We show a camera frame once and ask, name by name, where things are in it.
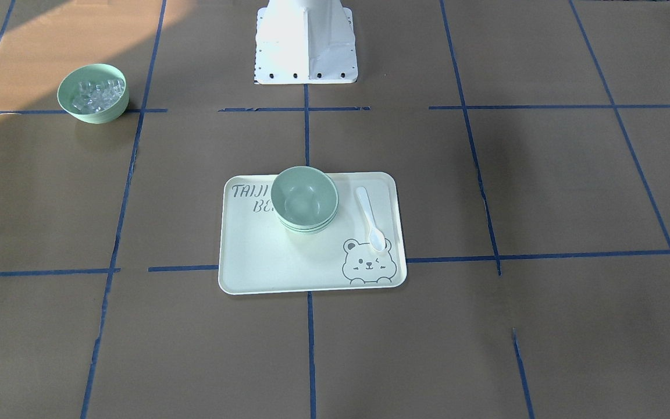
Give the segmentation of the cream bear print tray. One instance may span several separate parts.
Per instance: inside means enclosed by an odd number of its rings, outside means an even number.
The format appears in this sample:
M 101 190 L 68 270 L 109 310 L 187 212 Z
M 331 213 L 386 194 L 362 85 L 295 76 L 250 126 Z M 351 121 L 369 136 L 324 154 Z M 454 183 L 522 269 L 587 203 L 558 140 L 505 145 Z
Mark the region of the cream bear print tray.
M 407 278 L 398 189 L 384 172 L 333 173 L 340 204 L 317 234 L 297 234 L 277 220 L 273 175 L 242 175 L 224 188 L 218 281 L 229 294 L 394 288 Z M 375 252 L 355 195 L 366 188 L 387 249 Z

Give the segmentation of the clear ice cubes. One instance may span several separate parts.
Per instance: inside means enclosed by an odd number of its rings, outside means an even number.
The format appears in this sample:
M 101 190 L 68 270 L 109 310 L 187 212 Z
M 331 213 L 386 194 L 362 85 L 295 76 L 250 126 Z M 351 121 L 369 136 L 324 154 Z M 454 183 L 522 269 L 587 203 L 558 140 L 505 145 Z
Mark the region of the clear ice cubes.
M 122 79 L 80 80 L 76 85 L 71 106 L 82 114 L 106 111 L 117 104 L 125 90 L 126 85 Z

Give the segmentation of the green bowl on tray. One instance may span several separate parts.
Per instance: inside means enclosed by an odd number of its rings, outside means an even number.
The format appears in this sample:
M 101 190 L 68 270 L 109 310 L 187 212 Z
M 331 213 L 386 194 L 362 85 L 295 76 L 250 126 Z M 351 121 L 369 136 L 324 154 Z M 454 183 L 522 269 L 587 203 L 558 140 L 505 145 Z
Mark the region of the green bowl on tray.
M 289 230 L 293 233 L 309 235 L 309 234 L 317 234 L 320 231 L 323 231 L 325 228 L 327 228 L 333 222 L 333 220 L 335 220 L 335 217 L 332 217 L 332 218 L 328 219 L 324 223 L 320 223 L 320 225 L 311 226 L 311 228 L 303 228 L 302 226 L 293 225 L 292 223 L 287 222 L 284 218 L 278 218 L 277 220 L 279 220 L 279 222 L 287 230 Z

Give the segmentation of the white plastic spoon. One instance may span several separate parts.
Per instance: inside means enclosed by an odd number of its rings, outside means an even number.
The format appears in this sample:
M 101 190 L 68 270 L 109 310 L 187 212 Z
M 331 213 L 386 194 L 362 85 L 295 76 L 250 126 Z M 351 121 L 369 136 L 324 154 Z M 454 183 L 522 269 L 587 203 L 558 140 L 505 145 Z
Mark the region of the white plastic spoon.
M 370 246 L 372 246 L 375 252 L 385 252 L 387 249 L 386 237 L 376 225 L 374 212 L 366 188 L 358 186 L 355 189 L 355 195 L 368 226 L 367 240 L 369 241 Z

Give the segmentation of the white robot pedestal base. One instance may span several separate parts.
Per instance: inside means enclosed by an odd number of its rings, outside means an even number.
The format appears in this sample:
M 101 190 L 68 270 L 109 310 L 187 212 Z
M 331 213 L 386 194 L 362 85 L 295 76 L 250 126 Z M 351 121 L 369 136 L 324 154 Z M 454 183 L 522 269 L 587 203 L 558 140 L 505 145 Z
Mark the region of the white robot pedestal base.
M 359 77 L 352 10 L 340 1 L 269 1 L 258 9 L 254 82 L 355 83 Z

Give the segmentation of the green bowl with ice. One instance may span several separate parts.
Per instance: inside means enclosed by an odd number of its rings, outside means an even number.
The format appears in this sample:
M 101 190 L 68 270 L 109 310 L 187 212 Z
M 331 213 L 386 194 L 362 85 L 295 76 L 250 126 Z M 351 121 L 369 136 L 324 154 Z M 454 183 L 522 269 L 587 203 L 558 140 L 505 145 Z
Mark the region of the green bowl with ice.
M 128 109 L 127 79 L 118 68 L 95 63 L 75 69 L 59 83 L 59 106 L 72 117 L 93 125 L 115 121 Z

